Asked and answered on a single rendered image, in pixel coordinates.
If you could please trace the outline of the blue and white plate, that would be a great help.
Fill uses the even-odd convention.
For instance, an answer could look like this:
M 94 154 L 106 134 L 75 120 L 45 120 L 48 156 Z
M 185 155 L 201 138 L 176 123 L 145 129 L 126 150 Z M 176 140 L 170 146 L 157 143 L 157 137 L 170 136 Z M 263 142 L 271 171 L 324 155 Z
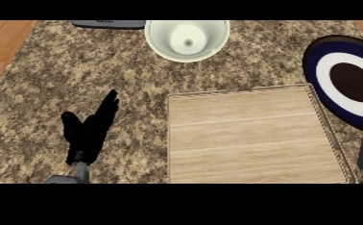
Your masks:
M 321 37 L 306 50 L 303 68 L 327 109 L 363 131 L 363 38 Z

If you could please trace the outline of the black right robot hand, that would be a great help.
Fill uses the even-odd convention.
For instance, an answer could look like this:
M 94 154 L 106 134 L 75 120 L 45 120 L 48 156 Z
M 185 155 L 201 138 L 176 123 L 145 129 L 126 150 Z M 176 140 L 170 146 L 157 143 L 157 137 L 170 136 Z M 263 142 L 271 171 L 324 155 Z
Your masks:
M 363 172 L 363 143 L 361 145 L 359 154 L 358 154 L 358 167 L 361 172 Z

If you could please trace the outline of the white bowl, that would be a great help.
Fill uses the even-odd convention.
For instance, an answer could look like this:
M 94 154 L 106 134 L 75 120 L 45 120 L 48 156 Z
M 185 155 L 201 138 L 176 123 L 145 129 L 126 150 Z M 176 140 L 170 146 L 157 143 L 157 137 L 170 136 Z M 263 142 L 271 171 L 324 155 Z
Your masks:
M 153 50 L 178 63 L 194 63 L 215 56 L 229 36 L 229 20 L 148 20 L 145 25 Z

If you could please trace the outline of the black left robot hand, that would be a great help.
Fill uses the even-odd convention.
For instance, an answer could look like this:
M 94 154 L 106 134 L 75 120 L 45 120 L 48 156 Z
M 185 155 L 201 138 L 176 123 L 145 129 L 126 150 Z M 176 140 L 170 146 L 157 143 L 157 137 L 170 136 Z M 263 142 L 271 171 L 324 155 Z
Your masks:
M 117 95 L 119 92 L 111 90 L 86 121 L 82 121 L 73 112 L 64 112 L 61 115 L 64 137 L 70 143 L 66 161 L 69 165 L 79 162 L 91 165 L 97 161 L 120 108 Z

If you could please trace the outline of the dark grey flat appliance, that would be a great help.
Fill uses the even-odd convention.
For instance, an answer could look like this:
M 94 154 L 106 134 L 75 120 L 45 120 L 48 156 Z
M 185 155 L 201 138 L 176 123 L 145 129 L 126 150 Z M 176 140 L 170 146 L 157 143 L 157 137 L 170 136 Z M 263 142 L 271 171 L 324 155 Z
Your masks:
M 85 28 L 141 30 L 145 20 L 73 20 L 73 25 Z

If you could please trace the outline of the pale wooden tray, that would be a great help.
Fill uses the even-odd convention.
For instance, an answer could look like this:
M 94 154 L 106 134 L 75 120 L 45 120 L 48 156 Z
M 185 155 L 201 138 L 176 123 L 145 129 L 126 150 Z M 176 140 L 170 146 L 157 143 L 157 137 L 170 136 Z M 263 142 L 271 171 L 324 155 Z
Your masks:
M 173 184 L 346 184 L 358 177 L 309 84 L 167 98 Z

